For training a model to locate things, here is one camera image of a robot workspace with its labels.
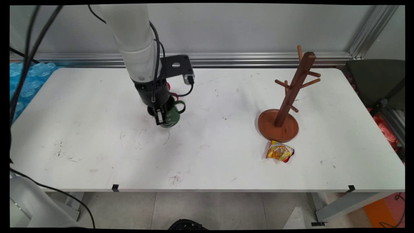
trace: wooden peg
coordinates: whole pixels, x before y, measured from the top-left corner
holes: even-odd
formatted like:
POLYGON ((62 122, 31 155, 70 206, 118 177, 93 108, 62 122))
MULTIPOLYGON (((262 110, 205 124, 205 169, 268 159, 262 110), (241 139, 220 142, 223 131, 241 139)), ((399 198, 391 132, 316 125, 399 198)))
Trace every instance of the wooden peg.
POLYGON ((277 84, 279 84, 279 85, 281 85, 281 86, 284 86, 285 88, 287 88, 289 90, 292 89, 291 86, 287 85, 286 83, 282 83, 281 81, 279 81, 277 79, 274 82, 277 83, 277 84))
POLYGON ((299 110, 298 110, 297 108, 293 107, 292 105, 289 105, 289 107, 290 107, 290 109, 292 109, 293 111, 295 111, 295 112, 299 112, 299 110))
POLYGON ((298 45, 298 55, 299 55, 299 62, 302 60, 302 47, 298 45))
POLYGON ((316 73, 316 72, 308 71, 308 75, 313 76, 313 77, 320 78, 320 73, 316 73))
MULTIPOLYGON (((285 84, 288 85, 287 80, 285 80, 285 84)), ((287 95, 287 87, 285 87, 285 95, 287 95)))
POLYGON ((315 79, 315 80, 313 80, 313 81, 310 81, 310 82, 308 82, 308 83, 305 83, 305 84, 303 84, 302 86, 301 86, 301 89, 302 88, 304 88, 304 87, 307 87, 307 86, 309 86, 309 85, 312 85, 312 84, 314 84, 314 83, 317 83, 317 82, 319 82, 320 81, 320 78, 317 78, 317 79, 315 79))

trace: black object on floor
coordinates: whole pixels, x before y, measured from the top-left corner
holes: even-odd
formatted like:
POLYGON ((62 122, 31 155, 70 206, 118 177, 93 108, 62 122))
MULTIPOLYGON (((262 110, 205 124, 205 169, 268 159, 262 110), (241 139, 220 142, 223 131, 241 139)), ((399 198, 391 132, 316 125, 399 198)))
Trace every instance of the black object on floor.
POLYGON ((175 223, 173 223, 168 229, 169 230, 195 230, 195 231, 208 230, 204 228, 201 224, 198 224, 188 219, 180 219, 176 221, 175 223))

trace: snack bag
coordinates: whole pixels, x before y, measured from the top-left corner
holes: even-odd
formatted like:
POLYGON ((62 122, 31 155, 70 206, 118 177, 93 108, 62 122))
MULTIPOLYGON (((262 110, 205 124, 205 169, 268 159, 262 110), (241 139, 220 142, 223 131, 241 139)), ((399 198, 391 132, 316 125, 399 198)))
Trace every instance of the snack bag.
POLYGON ((276 142, 275 140, 270 140, 266 158, 274 158, 286 163, 294 153, 295 150, 292 147, 276 142))

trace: wooden pole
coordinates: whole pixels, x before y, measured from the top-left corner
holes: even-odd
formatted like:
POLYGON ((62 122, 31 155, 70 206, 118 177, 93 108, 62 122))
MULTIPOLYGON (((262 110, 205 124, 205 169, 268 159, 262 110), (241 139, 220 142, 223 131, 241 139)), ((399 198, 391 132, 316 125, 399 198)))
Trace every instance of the wooden pole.
POLYGON ((302 47, 298 45, 298 56, 299 56, 299 63, 302 61, 302 47))
POLYGON ((296 70, 295 76, 293 77, 292 82, 290 83, 290 91, 285 96, 285 99, 282 102, 279 113, 274 121, 275 127, 281 127, 289 114, 290 106, 293 106, 296 96, 305 81, 306 76, 308 75, 309 70, 312 68, 313 63, 315 62, 316 56, 313 52, 306 52, 303 56, 303 61, 299 63, 299 67, 296 70))

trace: red object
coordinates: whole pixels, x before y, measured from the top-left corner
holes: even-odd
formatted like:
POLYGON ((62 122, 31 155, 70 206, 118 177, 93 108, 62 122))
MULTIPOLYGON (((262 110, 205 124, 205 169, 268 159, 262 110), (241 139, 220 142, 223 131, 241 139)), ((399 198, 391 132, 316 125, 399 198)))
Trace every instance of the red object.
MULTIPOLYGON (((170 86, 170 84, 168 82, 167 82, 167 85, 168 85, 168 91, 170 91, 171 90, 171 86, 170 86)), ((177 100, 178 100, 178 95, 176 93, 171 92, 170 95, 175 96, 175 98, 177 98, 177 100)))
POLYGON ((387 123, 379 114, 374 116, 374 121, 375 123, 377 123, 378 127, 380 128, 380 130, 382 131, 382 133, 384 134, 385 138, 388 140, 394 151, 397 152, 397 138, 392 133, 387 123))

